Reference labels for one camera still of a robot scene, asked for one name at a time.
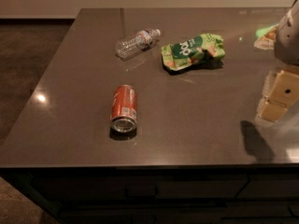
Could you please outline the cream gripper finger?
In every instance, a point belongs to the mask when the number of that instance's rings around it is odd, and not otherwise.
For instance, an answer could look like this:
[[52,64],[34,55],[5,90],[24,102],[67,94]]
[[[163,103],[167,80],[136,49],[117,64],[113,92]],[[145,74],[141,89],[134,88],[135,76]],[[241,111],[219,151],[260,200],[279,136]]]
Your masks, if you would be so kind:
[[259,119],[276,122],[281,119],[288,109],[284,106],[272,104],[265,99],[261,99],[258,107],[256,117]]
[[299,99],[299,75],[288,71],[271,71],[263,85],[263,97],[273,104],[292,106]]

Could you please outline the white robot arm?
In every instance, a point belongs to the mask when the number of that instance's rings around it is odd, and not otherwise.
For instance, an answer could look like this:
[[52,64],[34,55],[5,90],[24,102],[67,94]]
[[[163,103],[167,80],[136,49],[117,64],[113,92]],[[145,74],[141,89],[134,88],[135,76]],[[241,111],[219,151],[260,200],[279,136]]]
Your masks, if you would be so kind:
[[285,64],[266,76],[256,111],[255,121],[270,126],[299,100],[299,0],[294,0],[278,24],[262,32],[254,47],[272,49],[275,58]]

